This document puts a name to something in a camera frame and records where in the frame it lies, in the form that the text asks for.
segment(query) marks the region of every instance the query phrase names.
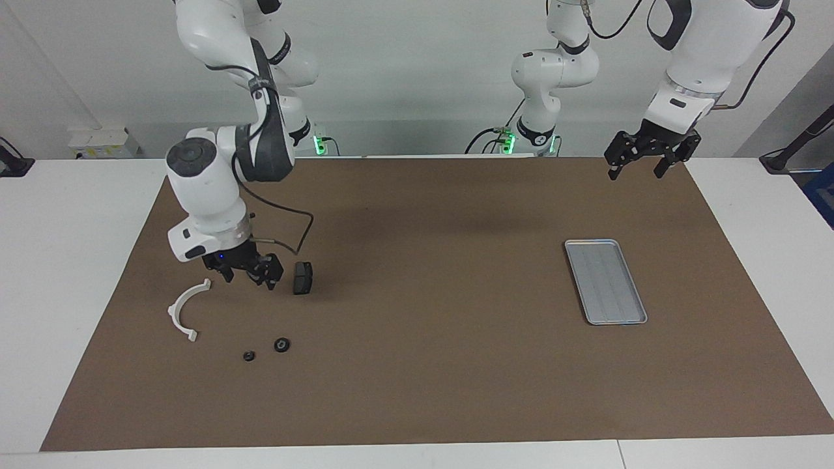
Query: glowing green led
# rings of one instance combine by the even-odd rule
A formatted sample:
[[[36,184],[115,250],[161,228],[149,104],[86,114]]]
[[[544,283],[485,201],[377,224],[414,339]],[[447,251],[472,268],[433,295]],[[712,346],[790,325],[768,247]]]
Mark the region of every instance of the glowing green led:
[[[502,147],[502,151],[504,154],[512,154],[513,149],[515,148],[515,134],[508,133],[507,138],[504,140],[504,146]]]
[[[318,135],[313,136],[313,143],[315,144],[315,153],[319,156],[327,153],[327,145],[321,141]]]

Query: metal tray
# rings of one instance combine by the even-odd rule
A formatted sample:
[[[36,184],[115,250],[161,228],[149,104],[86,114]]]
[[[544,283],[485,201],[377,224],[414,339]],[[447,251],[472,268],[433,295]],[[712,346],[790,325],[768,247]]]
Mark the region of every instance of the metal tray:
[[[565,250],[592,325],[643,324],[646,310],[615,240],[568,240]]]

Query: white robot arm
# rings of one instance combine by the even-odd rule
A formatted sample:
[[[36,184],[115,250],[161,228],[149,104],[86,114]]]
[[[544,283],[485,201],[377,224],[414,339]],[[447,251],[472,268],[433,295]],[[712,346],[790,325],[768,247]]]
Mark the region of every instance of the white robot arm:
[[[695,125],[714,108],[736,70],[783,18],[793,22],[789,0],[665,2],[671,24],[662,36],[650,33],[672,52],[672,59],[640,130],[619,132],[605,151],[612,180],[626,164],[645,155],[663,155],[655,168],[658,178],[672,165],[687,161],[701,141]]]
[[[168,178],[188,212],[168,232],[168,241],[182,262],[202,258],[226,281],[234,277],[233,270],[244,270],[272,290],[284,270],[277,256],[260,255],[252,241],[238,174],[250,181],[280,181],[292,171],[296,145],[307,138],[311,125],[289,87],[313,83],[317,66],[272,24],[269,15],[280,7],[277,0],[175,4],[183,45],[209,69],[228,72],[248,89],[258,117],[248,125],[191,130],[168,151]]]
[[[559,41],[557,47],[522,53],[513,62],[513,81],[525,95],[520,117],[513,123],[519,137],[516,153],[548,153],[561,110],[554,91],[591,83],[600,69],[579,0],[552,2],[547,28]]]

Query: white table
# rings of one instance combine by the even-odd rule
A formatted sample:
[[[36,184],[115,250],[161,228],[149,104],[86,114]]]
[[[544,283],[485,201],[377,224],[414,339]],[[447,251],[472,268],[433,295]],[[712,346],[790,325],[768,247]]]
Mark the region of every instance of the white table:
[[[834,231],[756,160],[687,167],[834,414]],[[0,467],[834,467],[834,436],[32,454],[163,177],[162,160],[39,161],[0,179]]]

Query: gray wall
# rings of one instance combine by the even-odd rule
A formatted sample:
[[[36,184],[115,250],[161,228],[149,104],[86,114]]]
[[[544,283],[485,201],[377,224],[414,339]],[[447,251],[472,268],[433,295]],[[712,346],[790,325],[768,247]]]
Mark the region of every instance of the gray wall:
[[[128,127],[160,157],[193,123],[253,118],[246,91],[210,73],[177,38],[165,0],[0,0],[105,126]],[[632,2],[595,4],[599,29],[619,25]],[[644,3],[616,39],[594,41],[591,85],[559,93],[564,154],[601,154],[617,130],[636,130],[669,53],[645,30]],[[733,155],[834,43],[834,2],[795,1],[800,26],[777,53],[744,108],[700,127],[700,156]],[[521,98],[510,79],[518,53],[552,48],[543,2],[524,0],[287,0],[281,23],[316,54],[321,78],[299,90],[312,119],[347,154],[457,153],[475,131],[502,124]],[[67,157],[65,129],[78,119],[32,67],[0,16],[0,134],[38,158]],[[739,72],[738,95],[761,55]]]
[[[757,157],[786,147],[834,104],[834,48],[788,94],[739,149],[736,157]],[[824,168],[834,163],[834,130],[812,140],[788,164],[791,169]]]

